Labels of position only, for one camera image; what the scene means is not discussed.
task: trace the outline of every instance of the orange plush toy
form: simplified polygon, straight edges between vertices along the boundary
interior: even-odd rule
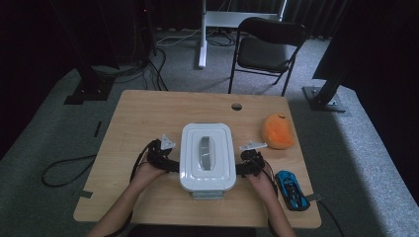
[[[265,118],[262,137],[274,149],[286,149],[294,145],[291,122],[282,113],[274,113]]]

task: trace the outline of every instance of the black office chair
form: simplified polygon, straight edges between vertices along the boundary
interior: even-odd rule
[[[240,39],[243,33],[250,36]],[[283,74],[288,71],[281,94],[283,96],[293,72],[296,54],[305,40],[306,29],[300,24],[283,23],[257,17],[245,19],[237,29],[228,94],[231,93],[235,71],[278,77],[273,85],[276,85]],[[293,48],[291,57],[288,57],[289,48]],[[237,69],[236,63],[245,69]]]

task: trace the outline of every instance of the table surface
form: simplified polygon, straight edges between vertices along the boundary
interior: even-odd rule
[[[238,103],[241,111],[232,109]],[[262,122],[272,113],[292,117],[283,97],[229,95],[185,92],[124,91],[117,105],[84,191],[93,193],[81,197],[74,218],[78,221],[98,221],[117,200],[129,182],[132,166],[142,149],[166,134],[176,147],[170,153],[179,161],[182,129],[192,122],[221,122],[229,126],[236,164],[241,163],[239,146],[249,141],[263,142]],[[313,193],[301,148],[293,126],[295,145],[286,150],[269,147],[258,149],[274,173],[293,172],[305,195]],[[287,210],[285,213],[295,228],[317,228],[321,218],[315,201],[306,211]],[[179,174],[170,173],[153,182],[139,197],[133,211],[133,223],[267,226],[267,213],[245,178],[237,177],[235,186],[222,199],[197,200],[185,191]]]

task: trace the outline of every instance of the small black hole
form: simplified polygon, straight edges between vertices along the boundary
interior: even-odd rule
[[[241,111],[241,109],[242,109],[241,105],[240,105],[240,104],[238,104],[238,103],[234,103],[234,104],[232,104],[232,105],[231,105],[231,108],[232,108],[234,111]]]

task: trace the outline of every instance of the container lid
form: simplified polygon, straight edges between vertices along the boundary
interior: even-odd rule
[[[190,192],[226,191],[236,181],[230,128],[223,123],[190,123],[182,132],[179,174]]]

